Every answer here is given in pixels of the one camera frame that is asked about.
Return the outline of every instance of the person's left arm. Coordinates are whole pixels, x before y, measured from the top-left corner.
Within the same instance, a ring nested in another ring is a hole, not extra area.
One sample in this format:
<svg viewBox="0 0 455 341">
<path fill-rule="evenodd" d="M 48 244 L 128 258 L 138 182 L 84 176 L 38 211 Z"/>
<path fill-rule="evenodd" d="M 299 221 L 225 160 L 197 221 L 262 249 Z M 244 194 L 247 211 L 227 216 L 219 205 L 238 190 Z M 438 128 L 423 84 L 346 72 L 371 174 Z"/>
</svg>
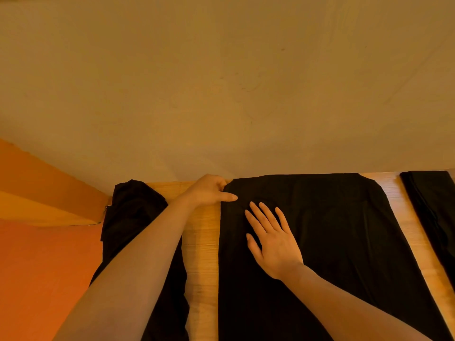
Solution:
<svg viewBox="0 0 455 341">
<path fill-rule="evenodd" d="M 183 228 L 198 206 L 234 201 L 220 176 L 205 175 L 175 199 L 100 273 L 54 341 L 139 341 L 150 318 Z"/>
</svg>

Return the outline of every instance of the person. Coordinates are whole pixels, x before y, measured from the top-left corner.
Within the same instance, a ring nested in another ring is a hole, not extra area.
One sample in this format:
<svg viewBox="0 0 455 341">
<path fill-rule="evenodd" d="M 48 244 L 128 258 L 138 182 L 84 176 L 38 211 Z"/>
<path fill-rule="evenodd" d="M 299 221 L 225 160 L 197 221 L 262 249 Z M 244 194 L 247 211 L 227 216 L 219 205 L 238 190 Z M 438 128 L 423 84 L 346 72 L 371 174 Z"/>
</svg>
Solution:
<svg viewBox="0 0 455 341">
<path fill-rule="evenodd" d="M 199 206 L 237 199 L 236 195 L 223 192 L 225 185 L 222 177 L 205 175 L 172 201 L 101 272 L 54 341 L 139 341 L 190 214 Z M 281 225 L 264 203 L 256 206 L 251 202 L 250 207 L 254 215 L 245 211 L 245 216 L 262 245 L 261 250 L 252 235 L 246 235 L 256 262 L 311 310 L 334 341 L 429 340 L 308 268 L 280 209 L 276 208 L 276 214 Z"/>
</svg>

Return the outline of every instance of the black garment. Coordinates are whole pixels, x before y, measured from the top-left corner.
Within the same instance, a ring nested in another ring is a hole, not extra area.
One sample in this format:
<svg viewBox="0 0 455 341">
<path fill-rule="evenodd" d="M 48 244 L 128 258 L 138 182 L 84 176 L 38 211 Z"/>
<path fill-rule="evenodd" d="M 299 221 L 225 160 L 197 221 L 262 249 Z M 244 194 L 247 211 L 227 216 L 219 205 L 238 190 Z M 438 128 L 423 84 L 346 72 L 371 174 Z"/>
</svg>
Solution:
<svg viewBox="0 0 455 341">
<path fill-rule="evenodd" d="M 162 195 L 137 180 L 117 184 L 107 207 L 101 231 L 103 262 L 91 283 L 111 260 L 168 206 Z M 187 341 L 189 305 L 184 297 L 187 272 L 183 265 L 182 239 L 169 268 L 161 294 L 142 335 L 142 341 Z"/>
<path fill-rule="evenodd" d="M 452 340 L 384 191 L 359 174 L 269 175 L 234 179 L 221 205 L 219 341 L 331 340 L 281 281 L 247 248 L 255 236 L 249 202 L 284 213 L 304 263 L 356 297 L 401 319 L 433 341 Z"/>
<path fill-rule="evenodd" d="M 400 174 L 439 261 L 455 287 L 455 183 L 447 171 Z"/>
</svg>

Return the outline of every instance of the clothing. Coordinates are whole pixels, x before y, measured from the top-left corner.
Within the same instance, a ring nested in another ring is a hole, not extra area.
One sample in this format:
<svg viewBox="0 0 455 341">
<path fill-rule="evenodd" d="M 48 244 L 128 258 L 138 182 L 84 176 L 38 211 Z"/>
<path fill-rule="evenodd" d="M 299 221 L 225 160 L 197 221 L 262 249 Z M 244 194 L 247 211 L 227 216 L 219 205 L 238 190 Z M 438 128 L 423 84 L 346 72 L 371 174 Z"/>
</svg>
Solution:
<svg viewBox="0 0 455 341">
<path fill-rule="evenodd" d="M 117 184 L 107 207 L 101 231 L 103 261 L 91 283 L 111 260 L 168 206 L 162 195 L 137 180 Z M 189 305 L 184 297 L 187 272 L 182 239 L 169 268 L 161 294 L 150 316 L 142 341 L 188 341 L 185 330 Z"/>
<path fill-rule="evenodd" d="M 455 183 L 447 171 L 400 174 L 431 246 L 455 287 Z"/>
<path fill-rule="evenodd" d="M 238 200 L 221 204 L 219 341 L 331 340 L 305 305 L 255 262 L 245 236 L 259 244 L 244 215 L 250 201 L 273 213 L 281 209 L 304 263 L 322 278 L 433 341 L 452 340 L 375 181 L 359 174 L 268 175 L 234 179 L 224 191 Z"/>
</svg>

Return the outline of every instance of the black pants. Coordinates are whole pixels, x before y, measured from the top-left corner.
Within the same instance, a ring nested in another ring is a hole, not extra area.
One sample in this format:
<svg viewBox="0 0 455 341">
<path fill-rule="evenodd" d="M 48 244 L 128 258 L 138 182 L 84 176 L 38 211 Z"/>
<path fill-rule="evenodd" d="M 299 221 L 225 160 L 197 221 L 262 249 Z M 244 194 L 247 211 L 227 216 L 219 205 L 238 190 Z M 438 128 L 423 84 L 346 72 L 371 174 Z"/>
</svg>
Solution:
<svg viewBox="0 0 455 341">
<path fill-rule="evenodd" d="M 168 206 L 162 195 L 137 180 L 117 184 L 107 207 L 101 231 L 103 261 L 91 282 L 111 260 Z M 142 341 L 187 341 L 189 306 L 184 297 L 187 272 L 180 239 L 161 294 L 150 316 Z"/>
<path fill-rule="evenodd" d="M 455 183 L 447 171 L 400 174 L 431 246 L 455 287 Z"/>
<path fill-rule="evenodd" d="M 270 175 L 235 179 L 221 206 L 218 330 L 220 341 L 331 340 L 281 281 L 247 248 L 255 236 L 249 202 L 278 206 L 318 275 L 399 318 L 433 341 L 452 340 L 384 191 L 359 174 Z"/>
</svg>

